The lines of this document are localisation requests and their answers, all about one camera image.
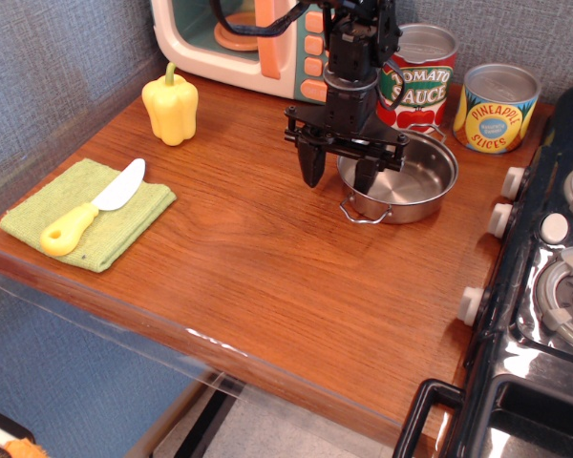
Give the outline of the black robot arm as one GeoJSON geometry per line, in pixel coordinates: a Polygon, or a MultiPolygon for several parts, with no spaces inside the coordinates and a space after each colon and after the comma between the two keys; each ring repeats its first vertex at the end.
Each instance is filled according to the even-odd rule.
{"type": "Polygon", "coordinates": [[[377,113],[379,71],[389,66],[402,35],[393,1],[327,1],[322,6],[329,61],[323,106],[291,106],[286,140],[297,148],[305,184],[315,187],[326,154],[355,161],[356,191],[366,194],[378,173],[399,171],[410,138],[386,125],[377,113]]]}

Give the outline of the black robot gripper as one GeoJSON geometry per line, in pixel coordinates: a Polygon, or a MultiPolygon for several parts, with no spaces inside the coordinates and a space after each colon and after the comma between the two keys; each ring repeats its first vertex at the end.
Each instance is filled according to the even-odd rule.
{"type": "Polygon", "coordinates": [[[376,106],[379,75],[376,69],[359,80],[348,80],[324,70],[327,97],[324,105],[289,106],[285,109],[285,138],[294,143],[303,180],[315,188],[331,153],[358,160],[353,188],[366,195],[378,170],[399,171],[409,138],[388,127],[376,106]]]}

